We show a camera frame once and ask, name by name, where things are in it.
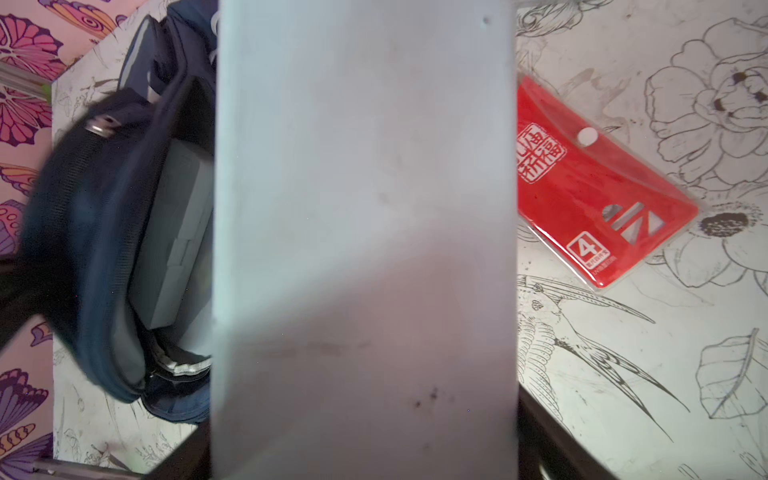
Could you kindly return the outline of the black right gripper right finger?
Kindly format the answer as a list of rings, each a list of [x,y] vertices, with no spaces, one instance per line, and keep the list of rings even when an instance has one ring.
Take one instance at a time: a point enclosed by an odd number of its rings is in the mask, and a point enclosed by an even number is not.
[[[520,479],[617,480],[522,386],[517,431]]]

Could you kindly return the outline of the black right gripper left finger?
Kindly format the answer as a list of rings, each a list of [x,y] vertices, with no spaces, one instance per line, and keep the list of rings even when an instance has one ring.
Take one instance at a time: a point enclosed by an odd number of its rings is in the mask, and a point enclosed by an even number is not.
[[[212,478],[211,425],[197,426],[168,457],[143,476],[145,480],[208,480]]]

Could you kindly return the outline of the navy blue student backpack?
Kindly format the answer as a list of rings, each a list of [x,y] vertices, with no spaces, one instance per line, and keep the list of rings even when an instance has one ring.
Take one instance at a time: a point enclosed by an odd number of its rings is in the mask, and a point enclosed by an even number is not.
[[[93,384],[173,423],[210,414],[218,20],[214,1],[142,20],[1,264],[3,318],[44,317]]]

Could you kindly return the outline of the white rectangular eraser case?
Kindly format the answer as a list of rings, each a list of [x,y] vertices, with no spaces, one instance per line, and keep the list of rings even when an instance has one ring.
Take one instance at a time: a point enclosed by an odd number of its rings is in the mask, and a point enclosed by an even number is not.
[[[514,6],[224,1],[218,479],[514,479]]]

